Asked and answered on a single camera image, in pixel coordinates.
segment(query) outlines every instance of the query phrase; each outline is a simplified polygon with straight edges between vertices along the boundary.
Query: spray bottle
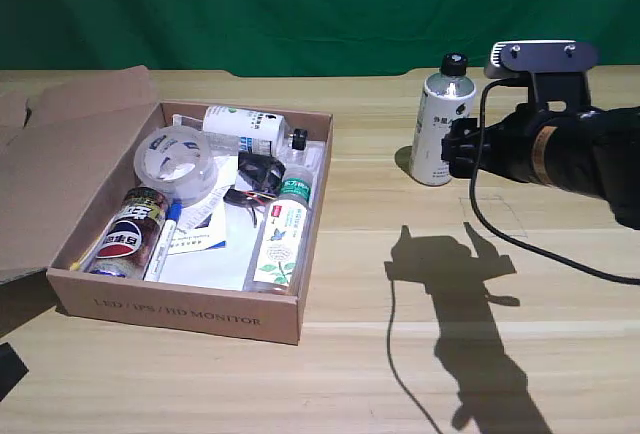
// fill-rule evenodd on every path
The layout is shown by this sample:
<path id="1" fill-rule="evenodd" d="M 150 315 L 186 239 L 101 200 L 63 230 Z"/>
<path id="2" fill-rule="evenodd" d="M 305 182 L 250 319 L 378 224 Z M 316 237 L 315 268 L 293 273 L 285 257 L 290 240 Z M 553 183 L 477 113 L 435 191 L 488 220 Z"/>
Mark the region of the spray bottle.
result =
<path id="1" fill-rule="evenodd" d="M 466 77 L 467 64 L 464 54 L 446 54 L 440 72 L 424 83 L 409 164 L 411 176 L 422 184 L 441 186 L 451 180 L 449 165 L 441 159 L 442 139 L 452 121 L 471 112 L 476 87 Z"/>

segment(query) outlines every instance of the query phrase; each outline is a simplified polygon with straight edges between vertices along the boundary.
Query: marker pen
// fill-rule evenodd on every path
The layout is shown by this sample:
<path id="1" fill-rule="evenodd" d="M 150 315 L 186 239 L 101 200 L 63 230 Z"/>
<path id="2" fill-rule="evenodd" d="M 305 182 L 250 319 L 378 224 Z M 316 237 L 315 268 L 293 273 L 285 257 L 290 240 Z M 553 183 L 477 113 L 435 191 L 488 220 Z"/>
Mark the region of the marker pen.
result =
<path id="1" fill-rule="evenodd" d="M 171 240 L 173 239 L 173 234 L 176 232 L 176 226 L 178 225 L 181 212 L 182 204 L 179 202 L 171 204 L 169 212 L 167 213 L 167 219 L 164 221 L 162 232 L 160 232 L 160 238 L 149 261 L 147 272 L 144 275 L 145 281 L 157 281 L 160 279 L 160 272 L 164 266 L 164 261 L 167 260 Z"/>

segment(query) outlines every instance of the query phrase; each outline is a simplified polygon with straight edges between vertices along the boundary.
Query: plastic lid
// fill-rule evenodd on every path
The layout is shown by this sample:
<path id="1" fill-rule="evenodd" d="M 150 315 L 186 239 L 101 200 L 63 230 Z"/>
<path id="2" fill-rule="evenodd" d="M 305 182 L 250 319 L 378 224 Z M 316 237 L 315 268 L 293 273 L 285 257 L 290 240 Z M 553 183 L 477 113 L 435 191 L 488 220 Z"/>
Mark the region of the plastic lid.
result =
<path id="1" fill-rule="evenodd" d="M 467 73 L 469 60 L 464 54 L 450 52 L 442 58 L 440 73 L 445 76 L 464 76 Z"/>
<path id="2" fill-rule="evenodd" d="M 209 141 L 197 129 L 171 126 L 143 140 L 134 157 L 142 183 L 187 207 L 202 200 L 217 180 Z"/>

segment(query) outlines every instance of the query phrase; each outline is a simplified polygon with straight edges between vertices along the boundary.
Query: cardboard box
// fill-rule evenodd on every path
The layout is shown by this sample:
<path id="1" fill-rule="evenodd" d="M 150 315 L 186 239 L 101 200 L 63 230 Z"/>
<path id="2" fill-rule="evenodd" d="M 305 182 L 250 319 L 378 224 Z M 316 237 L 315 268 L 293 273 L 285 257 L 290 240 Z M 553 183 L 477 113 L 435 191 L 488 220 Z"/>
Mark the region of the cardboard box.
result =
<path id="1" fill-rule="evenodd" d="M 175 113 L 202 118 L 206 105 L 159 103 L 147 69 L 135 67 L 46 90 L 23 128 L 24 106 L 19 95 L 0 98 L 0 283 L 47 269 L 73 316 L 298 343 L 330 163 L 331 115 L 269 110 L 327 143 L 299 291 L 281 296 L 68 270 L 137 184 L 139 142 Z"/>

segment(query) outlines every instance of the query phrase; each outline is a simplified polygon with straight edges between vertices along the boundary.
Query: table surface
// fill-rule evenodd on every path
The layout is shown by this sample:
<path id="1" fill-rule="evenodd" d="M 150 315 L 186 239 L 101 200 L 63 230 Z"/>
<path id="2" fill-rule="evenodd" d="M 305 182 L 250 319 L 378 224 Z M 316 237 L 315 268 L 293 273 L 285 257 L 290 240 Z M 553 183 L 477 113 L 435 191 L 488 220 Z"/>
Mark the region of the table surface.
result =
<path id="1" fill-rule="evenodd" d="M 163 99 L 335 115 L 300 345 L 66 317 L 46 280 L 27 278 L 0 289 L 0 337 L 30 368 L 0 403 L 0 432 L 637 431 L 640 291 L 492 237 L 474 220 L 468 182 L 427 188 L 398 166 L 432 72 L 153 72 Z M 594 104 L 640 104 L 639 74 L 595 68 Z M 0 72 L 0 91 L 36 94 L 80 75 Z M 486 83 L 479 69 L 471 76 Z M 522 96 L 496 89 L 489 122 Z M 485 173 L 478 196 L 495 225 L 521 239 L 605 271 L 638 271 L 640 236 L 602 201 Z M 506 274 L 498 255 L 517 272 Z"/>

